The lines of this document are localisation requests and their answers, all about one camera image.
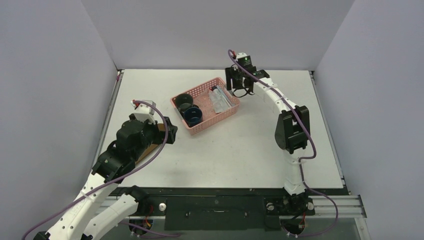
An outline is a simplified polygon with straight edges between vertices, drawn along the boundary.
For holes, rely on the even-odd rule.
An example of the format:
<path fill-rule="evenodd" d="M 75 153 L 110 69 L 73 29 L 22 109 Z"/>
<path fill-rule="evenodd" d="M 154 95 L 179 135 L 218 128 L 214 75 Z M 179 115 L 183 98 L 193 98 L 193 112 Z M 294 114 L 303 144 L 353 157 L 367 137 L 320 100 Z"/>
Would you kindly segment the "dark green mug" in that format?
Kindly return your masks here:
<path fill-rule="evenodd" d="M 175 106 L 180 113 L 184 113 L 186 110 L 191 108 L 193 104 L 194 104 L 194 99 L 188 93 L 179 94 L 175 98 Z"/>

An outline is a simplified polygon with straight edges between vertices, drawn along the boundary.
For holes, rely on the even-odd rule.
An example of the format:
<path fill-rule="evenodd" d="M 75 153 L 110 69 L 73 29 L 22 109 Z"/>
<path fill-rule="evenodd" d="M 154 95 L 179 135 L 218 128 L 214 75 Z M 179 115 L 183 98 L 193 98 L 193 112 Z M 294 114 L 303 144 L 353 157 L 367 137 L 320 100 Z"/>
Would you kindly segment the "dark blue mug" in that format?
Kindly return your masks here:
<path fill-rule="evenodd" d="M 183 113 L 183 119 L 189 128 L 192 128 L 203 121 L 203 112 L 198 107 L 190 107 Z"/>

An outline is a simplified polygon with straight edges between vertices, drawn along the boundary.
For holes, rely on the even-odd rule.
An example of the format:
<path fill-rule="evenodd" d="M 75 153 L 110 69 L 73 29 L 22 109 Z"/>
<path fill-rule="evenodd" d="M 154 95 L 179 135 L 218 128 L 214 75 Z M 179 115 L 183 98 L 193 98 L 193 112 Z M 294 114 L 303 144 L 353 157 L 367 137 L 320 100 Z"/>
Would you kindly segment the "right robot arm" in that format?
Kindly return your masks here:
<path fill-rule="evenodd" d="M 309 109 L 289 100 L 265 70 L 252 64 L 250 55 L 233 50 L 228 53 L 233 64 L 225 68 L 227 90 L 244 90 L 248 95 L 255 95 L 277 114 L 274 139 L 282 149 L 285 161 L 282 207 L 291 215 L 304 212 L 308 195 L 299 158 L 304 154 L 310 136 Z"/>

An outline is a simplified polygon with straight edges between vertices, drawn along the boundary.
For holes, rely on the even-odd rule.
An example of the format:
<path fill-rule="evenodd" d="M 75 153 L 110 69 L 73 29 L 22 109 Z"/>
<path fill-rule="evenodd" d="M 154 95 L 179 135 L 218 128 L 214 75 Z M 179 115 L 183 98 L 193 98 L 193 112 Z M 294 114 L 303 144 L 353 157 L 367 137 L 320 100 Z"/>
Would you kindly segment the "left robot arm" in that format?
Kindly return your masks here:
<path fill-rule="evenodd" d="M 145 152 L 152 146 L 161 149 L 173 144 L 178 128 L 161 115 L 158 123 L 150 112 L 134 112 L 116 132 L 115 140 L 101 153 L 75 200 L 58 213 L 58 221 L 36 240 L 99 240 L 131 214 L 143 215 L 149 209 L 148 194 L 132 186 L 117 202 L 100 214 L 105 199 L 137 169 Z"/>

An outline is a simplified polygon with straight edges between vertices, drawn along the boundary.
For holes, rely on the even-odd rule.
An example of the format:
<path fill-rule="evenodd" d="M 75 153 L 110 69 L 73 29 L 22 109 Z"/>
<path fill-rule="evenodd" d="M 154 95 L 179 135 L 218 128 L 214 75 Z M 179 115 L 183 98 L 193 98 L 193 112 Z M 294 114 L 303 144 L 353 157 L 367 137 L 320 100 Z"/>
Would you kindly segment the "pink perforated plastic basket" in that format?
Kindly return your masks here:
<path fill-rule="evenodd" d="M 216 113 L 214 111 L 213 103 L 209 98 L 208 91 L 212 87 L 218 86 L 228 98 L 230 102 L 230 108 L 221 113 Z M 211 80 L 208 80 L 200 85 L 197 85 L 193 88 L 185 91 L 186 94 L 189 94 L 193 98 L 193 103 L 200 108 L 203 113 L 202 122 L 196 124 L 195 126 L 189 127 L 183 116 L 180 115 L 181 122 L 183 122 L 184 127 L 190 133 L 190 135 L 195 135 L 214 124 L 234 115 L 240 106 L 240 100 L 235 96 L 231 95 L 228 90 L 226 90 L 226 83 L 220 77 L 215 77 Z"/>

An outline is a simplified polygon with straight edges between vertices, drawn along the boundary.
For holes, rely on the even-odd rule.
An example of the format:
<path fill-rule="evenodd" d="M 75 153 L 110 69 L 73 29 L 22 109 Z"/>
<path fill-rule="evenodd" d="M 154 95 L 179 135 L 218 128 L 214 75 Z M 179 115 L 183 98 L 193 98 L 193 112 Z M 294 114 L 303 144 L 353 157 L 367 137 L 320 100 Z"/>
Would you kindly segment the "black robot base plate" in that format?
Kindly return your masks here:
<path fill-rule="evenodd" d="M 147 195 L 133 219 L 164 220 L 166 231 L 280 231 L 316 211 L 308 192 L 282 188 L 143 187 Z"/>

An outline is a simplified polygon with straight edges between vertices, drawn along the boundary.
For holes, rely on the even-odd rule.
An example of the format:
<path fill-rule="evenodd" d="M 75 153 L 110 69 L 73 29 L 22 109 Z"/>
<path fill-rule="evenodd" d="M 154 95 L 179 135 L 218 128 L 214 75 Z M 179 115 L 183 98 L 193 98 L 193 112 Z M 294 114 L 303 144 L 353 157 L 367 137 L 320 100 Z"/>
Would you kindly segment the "brown oval wooden tray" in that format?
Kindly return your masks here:
<path fill-rule="evenodd" d="M 163 123 L 159 123 L 158 125 L 158 129 L 160 131 L 164 131 L 165 130 L 165 126 Z M 154 150 L 156 150 L 158 147 L 160 146 L 160 144 L 151 144 L 144 152 L 143 154 L 138 158 L 138 160 L 135 162 L 135 165 L 137 166 L 138 164 L 140 164 L 148 155 L 150 155 Z"/>

